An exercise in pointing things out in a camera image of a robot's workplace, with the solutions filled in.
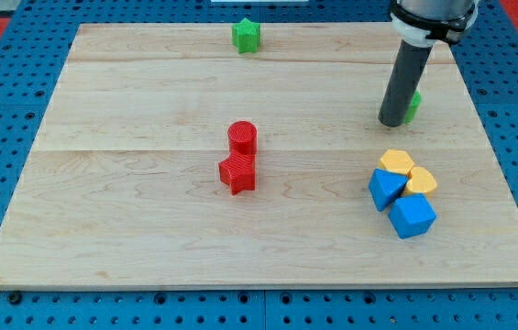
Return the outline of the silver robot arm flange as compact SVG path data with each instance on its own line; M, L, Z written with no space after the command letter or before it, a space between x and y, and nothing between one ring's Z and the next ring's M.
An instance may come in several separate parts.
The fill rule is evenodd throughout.
M402 39L418 48L458 44L474 26L478 0L391 0L390 18Z

